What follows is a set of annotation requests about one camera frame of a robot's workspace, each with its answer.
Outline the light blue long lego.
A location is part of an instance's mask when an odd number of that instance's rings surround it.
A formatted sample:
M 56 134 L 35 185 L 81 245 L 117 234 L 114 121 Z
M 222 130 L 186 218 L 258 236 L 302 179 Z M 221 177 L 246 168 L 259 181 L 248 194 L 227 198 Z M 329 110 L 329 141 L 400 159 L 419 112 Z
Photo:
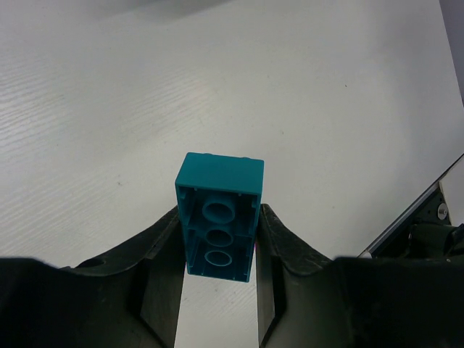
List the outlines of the light blue long lego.
M 249 282 L 264 171 L 261 159 L 186 154 L 175 192 L 188 274 Z

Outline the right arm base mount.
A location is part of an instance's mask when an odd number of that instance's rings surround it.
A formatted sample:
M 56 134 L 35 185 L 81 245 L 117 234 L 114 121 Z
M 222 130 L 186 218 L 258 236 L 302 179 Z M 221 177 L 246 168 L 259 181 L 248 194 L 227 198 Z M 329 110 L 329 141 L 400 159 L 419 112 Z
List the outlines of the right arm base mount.
M 427 259 L 461 254 L 463 219 L 452 215 L 452 190 L 446 183 L 462 169 L 459 157 L 359 256 Z

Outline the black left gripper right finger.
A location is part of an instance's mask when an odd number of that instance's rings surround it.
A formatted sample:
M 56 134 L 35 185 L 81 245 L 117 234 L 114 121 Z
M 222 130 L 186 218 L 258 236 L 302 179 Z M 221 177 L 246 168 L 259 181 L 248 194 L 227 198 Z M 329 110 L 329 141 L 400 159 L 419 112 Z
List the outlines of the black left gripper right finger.
M 261 347 L 461 347 L 463 260 L 340 257 L 313 249 L 263 204 Z

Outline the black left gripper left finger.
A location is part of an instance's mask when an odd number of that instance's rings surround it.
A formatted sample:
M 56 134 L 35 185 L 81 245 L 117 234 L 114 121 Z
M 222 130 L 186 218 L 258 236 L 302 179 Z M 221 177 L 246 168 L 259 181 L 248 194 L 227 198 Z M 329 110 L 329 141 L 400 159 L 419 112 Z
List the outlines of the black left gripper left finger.
M 177 209 L 76 267 L 1 260 L 3 347 L 172 347 L 186 256 Z

